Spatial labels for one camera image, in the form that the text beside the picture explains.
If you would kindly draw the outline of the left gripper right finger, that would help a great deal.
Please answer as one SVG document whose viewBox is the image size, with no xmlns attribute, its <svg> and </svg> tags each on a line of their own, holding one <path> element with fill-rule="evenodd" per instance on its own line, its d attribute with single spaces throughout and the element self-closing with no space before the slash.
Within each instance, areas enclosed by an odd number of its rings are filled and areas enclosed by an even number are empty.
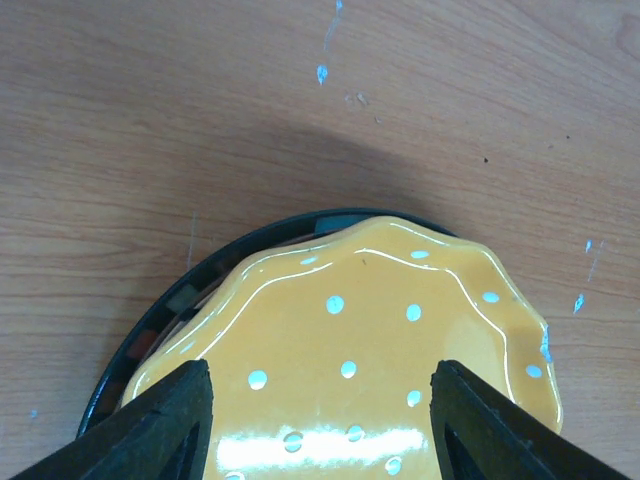
<svg viewBox="0 0 640 480">
<path fill-rule="evenodd" d="M 623 479 L 455 360 L 431 379 L 430 418 L 444 479 Z"/>
</svg>

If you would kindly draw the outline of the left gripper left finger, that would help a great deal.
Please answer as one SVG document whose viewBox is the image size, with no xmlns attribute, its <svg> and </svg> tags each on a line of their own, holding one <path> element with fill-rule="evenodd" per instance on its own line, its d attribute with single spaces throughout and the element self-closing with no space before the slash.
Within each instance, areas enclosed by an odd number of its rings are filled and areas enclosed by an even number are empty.
<svg viewBox="0 0 640 480">
<path fill-rule="evenodd" d="M 16 479 L 201 479 L 213 423 L 208 364 L 187 361 Z"/>
</svg>

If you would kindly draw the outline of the orange dotted plate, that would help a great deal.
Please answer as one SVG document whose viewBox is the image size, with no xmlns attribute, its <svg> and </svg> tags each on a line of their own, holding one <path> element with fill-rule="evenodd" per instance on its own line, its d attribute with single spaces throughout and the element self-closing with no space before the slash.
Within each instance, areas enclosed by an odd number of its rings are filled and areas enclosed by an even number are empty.
<svg viewBox="0 0 640 480">
<path fill-rule="evenodd" d="M 208 479 L 436 479 L 430 381 L 463 363 L 554 431 L 546 321 L 487 247 L 376 217 L 242 261 L 135 372 L 213 389 Z"/>
</svg>

